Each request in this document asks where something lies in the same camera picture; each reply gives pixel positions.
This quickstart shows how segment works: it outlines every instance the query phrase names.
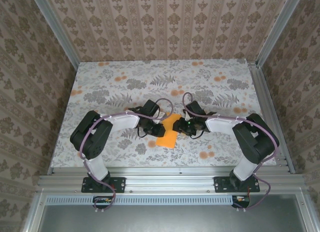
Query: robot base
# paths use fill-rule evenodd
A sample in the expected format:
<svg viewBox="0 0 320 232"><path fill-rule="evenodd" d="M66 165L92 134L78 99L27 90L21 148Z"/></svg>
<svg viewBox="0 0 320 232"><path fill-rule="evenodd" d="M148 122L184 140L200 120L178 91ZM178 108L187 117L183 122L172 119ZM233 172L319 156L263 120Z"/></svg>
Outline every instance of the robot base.
<svg viewBox="0 0 320 232"><path fill-rule="evenodd" d="M258 180L251 176L246 179L241 187L236 189L230 182L229 176L217 176L213 178L214 189L216 193L247 193L248 189L250 193L260 192L260 186Z"/></svg>
<svg viewBox="0 0 320 232"><path fill-rule="evenodd" d="M125 177L110 177L108 185L114 188L116 193L124 193L126 188ZM111 189L103 184L96 182L91 177L85 177L82 181L82 193L112 193Z"/></svg>

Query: orange object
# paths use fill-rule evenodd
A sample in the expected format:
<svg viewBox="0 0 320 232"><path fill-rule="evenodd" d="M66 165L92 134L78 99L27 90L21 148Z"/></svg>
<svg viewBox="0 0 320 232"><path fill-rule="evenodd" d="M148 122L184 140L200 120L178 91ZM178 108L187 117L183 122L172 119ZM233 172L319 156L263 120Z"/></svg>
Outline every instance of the orange object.
<svg viewBox="0 0 320 232"><path fill-rule="evenodd" d="M159 137L156 139L155 144L157 146L163 146L171 149L175 147L178 132L173 131L172 128L174 126L174 122L179 120L180 117L180 114L173 113L169 118L166 118L162 121L162 124L165 128L165 133L163 137Z"/></svg>

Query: floral wallpaper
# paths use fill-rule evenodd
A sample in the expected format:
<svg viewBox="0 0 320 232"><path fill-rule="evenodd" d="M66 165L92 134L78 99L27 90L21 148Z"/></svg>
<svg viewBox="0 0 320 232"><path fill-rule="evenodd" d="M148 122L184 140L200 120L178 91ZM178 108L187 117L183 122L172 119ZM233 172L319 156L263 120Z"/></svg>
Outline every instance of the floral wallpaper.
<svg viewBox="0 0 320 232"><path fill-rule="evenodd" d="M0 231L19 231L46 174L75 71L34 0L0 0Z"/></svg>
<svg viewBox="0 0 320 232"><path fill-rule="evenodd" d="M319 210L320 0L300 0L262 69L296 172Z"/></svg>
<svg viewBox="0 0 320 232"><path fill-rule="evenodd" d="M82 62L51 166L83 167L70 135L88 111L109 115L143 106L148 99L167 98L173 112L183 115L185 92L192 93L207 113L234 117L261 113L245 59ZM171 109L166 101L158 104L164 112ZM233 133L205 132L195 140L179 134L174 148L156 146L156 140L139 138L133 128L115 131L102 152L104 163L107 167L235 166L243 156Z"/></svg>
<svg viewBox="0 0 320 232"><path fill-rule="evenodd" d="M255 60L286 0L48 0L81 62Z"/></svg>

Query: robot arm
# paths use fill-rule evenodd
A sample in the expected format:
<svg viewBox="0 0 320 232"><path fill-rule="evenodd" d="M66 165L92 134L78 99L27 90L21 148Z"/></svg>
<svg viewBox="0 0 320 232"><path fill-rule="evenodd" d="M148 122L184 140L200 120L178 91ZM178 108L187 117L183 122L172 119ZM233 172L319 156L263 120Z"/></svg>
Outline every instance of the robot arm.
<svg viewBox="0 0 320 232"><path fill-rule="evenodd" d="M129 110L136 114L123 113L102 120L86 139L82 153L87 159L85 164L91 173L89 177L94 176L99 181L109 183L110 173L104 164L101 152L106 145L110 133L123 129L142 128L147 135L164 136L165 128L163 124L159 123L159 120L139 116L139 114L149 117L158 115L158 118L161 118L164 113L160 112L160 108L156 103L148 100L144 106L130 108ZM100 118L101 115L94 110L89 111L74 130L70 137L70 142L77 151L80 150L80 146L89 128Z"/></svg>
<svg viewBox="0 0 320 232"><path fill-rule="evenodd" d="M200 107L198 102L192 101L186 108L194 114L201 116L214 115L215 112L208 114ZM249 179L259 164L275 150L274 144L264 132L241 120L233 120L194 116L185 112L185 118L180 118L173 124L173 130L184 133L188 136L196 135L197 131L219 132L236 137L244 157L238 165L230 172L230 183L237 191ZM256 113L249 115L246 120L251 121L268 131L274 138L277 146L279 140L263 119Z"/></svg>

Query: floral tabletop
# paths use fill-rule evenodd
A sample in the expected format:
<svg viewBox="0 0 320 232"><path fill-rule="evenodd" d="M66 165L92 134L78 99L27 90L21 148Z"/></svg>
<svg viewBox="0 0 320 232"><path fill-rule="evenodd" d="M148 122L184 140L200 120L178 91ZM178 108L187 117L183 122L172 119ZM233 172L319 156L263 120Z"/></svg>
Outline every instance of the floral tabletop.
<svg viewBox="0 0 320 232"><path fill-rule="evenodd" d="M82 62L51 166L83 166L69 138L88 111L108 115L143 106L148 99L168 98L174 113L183 114L185 92L192 93L207 113L261 114L245 59ZM170 111L166 101L159 105ZM107 167L235 166L243 156L235 136L218 132L205 132L195 140L179 134L173 149L157 146L156 139L149 135L139 138L136 129L114 132L102 152L104 162Z"/></svg>

